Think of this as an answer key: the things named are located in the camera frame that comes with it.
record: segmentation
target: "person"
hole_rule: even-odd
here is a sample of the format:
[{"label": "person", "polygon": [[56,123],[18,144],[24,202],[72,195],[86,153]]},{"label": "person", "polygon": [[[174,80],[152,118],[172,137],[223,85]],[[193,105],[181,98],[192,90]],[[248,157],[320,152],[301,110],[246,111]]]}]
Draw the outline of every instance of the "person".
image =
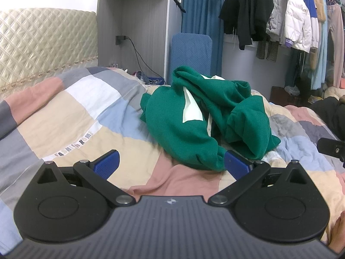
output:
[{"label": "person", "polygon": [[340,253],[345,248],[345,211],[343,211],[331,232],[331,243],[328,246],[335,253]]}]

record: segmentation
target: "cream diamond-quilted headboard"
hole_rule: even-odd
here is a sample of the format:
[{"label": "cream diamond-quilted headboard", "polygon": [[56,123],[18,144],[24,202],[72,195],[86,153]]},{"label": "cream diamond-quilted headboard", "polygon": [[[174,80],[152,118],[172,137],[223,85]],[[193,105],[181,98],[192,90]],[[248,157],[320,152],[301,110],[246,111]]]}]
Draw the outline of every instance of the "cream diamond-quilted headboard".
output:
[{"label": "cream diamond-quilted headboard", "polygon": [[94,12],[0,11],[0,100],[70,68],[97,66]]}]

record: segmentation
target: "blue chair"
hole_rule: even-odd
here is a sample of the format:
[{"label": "blue chair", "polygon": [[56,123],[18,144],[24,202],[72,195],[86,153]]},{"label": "blue chair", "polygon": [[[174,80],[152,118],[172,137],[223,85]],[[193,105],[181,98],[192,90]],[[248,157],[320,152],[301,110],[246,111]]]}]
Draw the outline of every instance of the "blue chair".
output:
[{"label": "blue chair", "polygon": [[200,74],[211,75],[212,40],[209,36],[177,33],[172,37],[170,51],[168,84],[171,84],[172,72],[183,65],[192,67]]}]

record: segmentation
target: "blue gripper pad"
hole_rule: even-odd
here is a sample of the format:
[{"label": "blue gripper pad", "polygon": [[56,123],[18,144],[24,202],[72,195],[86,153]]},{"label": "blue gripper pad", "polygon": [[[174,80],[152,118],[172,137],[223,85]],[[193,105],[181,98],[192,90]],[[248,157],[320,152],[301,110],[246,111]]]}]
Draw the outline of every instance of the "blue gripper pad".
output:
[{"label": "blue gripper pad", "polygon": [[236,180],[239,180],[252,170],[251,162],[231,150],[227,151],[224,155],[224,166]]},{"label": "blue gripper pad", "polygon": [[100,177],[107,180],[120,164],[120,154],[116,150],[111,150],[100,159],[94,161],[93,171]]}]

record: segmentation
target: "green hoodie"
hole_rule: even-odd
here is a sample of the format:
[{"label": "green hoodie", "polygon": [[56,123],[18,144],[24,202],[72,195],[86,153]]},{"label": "green hoodie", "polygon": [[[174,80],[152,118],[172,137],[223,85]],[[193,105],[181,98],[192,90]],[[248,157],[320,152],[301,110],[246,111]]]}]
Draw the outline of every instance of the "green hoodie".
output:
[{"label": "green hoodie", "polygon": [[224,170],[226,150],[213,138],[216,133],[252,160],[260,160],[279,145],[263,99],[251,95],[249,83],[205,77],[187,66],[172,75],[171,87],[161,86],[153,95],[142,96],[140,119],[179,162],[194,169]]}]

